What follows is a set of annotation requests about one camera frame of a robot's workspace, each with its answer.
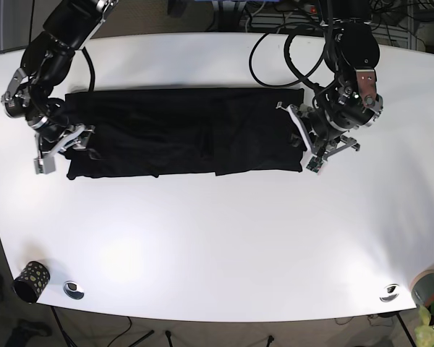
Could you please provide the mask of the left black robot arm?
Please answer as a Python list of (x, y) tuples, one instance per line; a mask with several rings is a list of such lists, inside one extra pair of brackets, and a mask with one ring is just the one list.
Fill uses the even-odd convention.
[[(366, 1), (319, 1), (320, 21), (300, 23), (287, 36), (284, 61), (296, 80), (313, 91), (311, 106), (278, 103), (294, 125), (287, 145), (275, 158), (260, 165), (261, 170), (300, 172), (306, 168), (319, 173), (328, 160), (340, 152), (359, 151), (358, 141), (347, 133), (371, 126), (381, 115), (383, 99), (376, 89), (380, 49), (370, 26)], [(325, 43), (317, 64), (306, 74), (294, 65), (291, 45), (299, 29), (311, 27), (324, 34)], [(324, 63), (333, 80), (321, 86), (310, 76)]]

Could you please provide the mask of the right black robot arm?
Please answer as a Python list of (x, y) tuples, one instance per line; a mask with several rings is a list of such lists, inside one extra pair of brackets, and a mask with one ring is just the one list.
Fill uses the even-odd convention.
[(88, 63), (88, 89), (94, 90), (95, 69), (85, 45), (117, 4), (114, 0), (61, 1), (45, 21), (42, 33), (28, 44), (20, 67), (1, 96), (6, 115), (24, 118), (35, 132), (37, 174), (54, 172), (58, 154), (87, 148), (95, 128), (69, 120), (64, 115), (64, 100), (51, 94), (65, 80), (78, 51)]

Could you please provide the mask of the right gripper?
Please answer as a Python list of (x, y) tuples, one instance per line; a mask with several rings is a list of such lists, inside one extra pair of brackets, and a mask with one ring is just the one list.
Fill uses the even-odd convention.
[(56, 170), (55, 157), (68, 149), (82, 153), (91, 160), (98, 160), (99, 153), (90, 146), (90, 137), (95, 133), (94, 126), (84, 124), (58, 125), (50, 119), (33, 119), (37, 157), (34, 159), (37, 174), (50, 174)]

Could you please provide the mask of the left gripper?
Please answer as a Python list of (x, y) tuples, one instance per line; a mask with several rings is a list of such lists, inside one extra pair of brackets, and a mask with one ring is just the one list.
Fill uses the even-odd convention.
[(349, 130), (334, 128), (324, 111), (305, 104), (285, 106), (282, 102), (278, 102), (276, 108), (287, 112), (296, 127), (291, 143), (302, 151), (300, 165), (303, 169), (318, 174), (333, 155), (347, 149), (360, 150), (358, 141), (347, 135)]

